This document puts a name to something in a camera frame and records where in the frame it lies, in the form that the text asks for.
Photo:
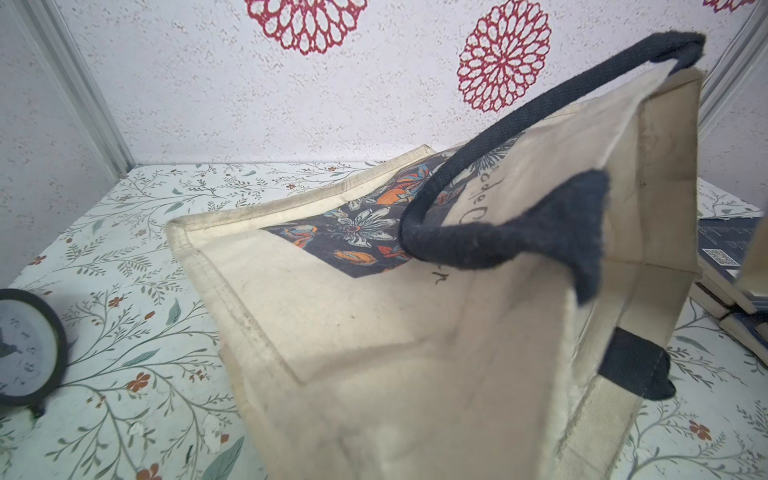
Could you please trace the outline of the blue book with barcode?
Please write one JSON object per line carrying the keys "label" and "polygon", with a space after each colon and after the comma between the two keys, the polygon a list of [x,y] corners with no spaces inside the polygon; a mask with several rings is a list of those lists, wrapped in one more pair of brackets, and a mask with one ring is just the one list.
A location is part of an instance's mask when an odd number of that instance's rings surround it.
{"label": "blue book with barcode", "polygon": [[740,289],[737,280],[760,219],[698,221],[701,276],[692,289],[698,302],[729,336],[767,362],[767,296]]}

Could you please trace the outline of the cream canvas tote bag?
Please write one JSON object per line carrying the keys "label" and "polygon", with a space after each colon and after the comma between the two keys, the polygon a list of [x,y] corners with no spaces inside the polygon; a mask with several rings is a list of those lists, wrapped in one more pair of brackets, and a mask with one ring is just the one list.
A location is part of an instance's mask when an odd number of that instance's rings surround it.
{"label": "cream canvas tote bag", "polygon": [[605,479],[696,277],[700,33],[655,33],[465,144],[181,217],[274,479]]}

